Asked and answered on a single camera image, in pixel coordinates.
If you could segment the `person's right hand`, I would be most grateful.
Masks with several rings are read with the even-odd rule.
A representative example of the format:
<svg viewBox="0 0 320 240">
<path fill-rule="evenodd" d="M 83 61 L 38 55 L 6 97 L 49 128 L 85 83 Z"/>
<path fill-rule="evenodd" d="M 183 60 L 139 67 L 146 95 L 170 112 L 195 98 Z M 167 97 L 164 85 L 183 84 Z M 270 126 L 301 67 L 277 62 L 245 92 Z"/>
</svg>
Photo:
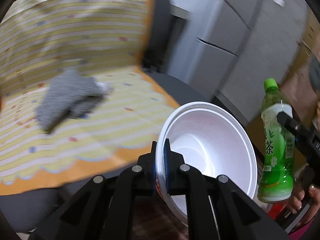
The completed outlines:
<svg viewBox="0 0 320 240">
<path fill-rule="evenodd" d="M 292 213 L 296 213 L 302 208 L 302 200 L 304 199 L 306 193 L 308 193 L 312 198 L 312 205 L 308 209 L 307 213 L 303 216 L 303 218 L 297 223 L 296 227 L 305 225 L 310 222 L 310 220 L 312 220 L 319 211 L 319 186 L 310 184 L 308 189 L 306 190 L 302 185 L 303 180 L 306 177 L 310 177 L 312 175 L 312 172 L 313 170 L 308 165 L 306 165 L 306 167 L 304 167 L 304 169 L 300 172 L 287 204 L 287 208 Z"/>
</svg>

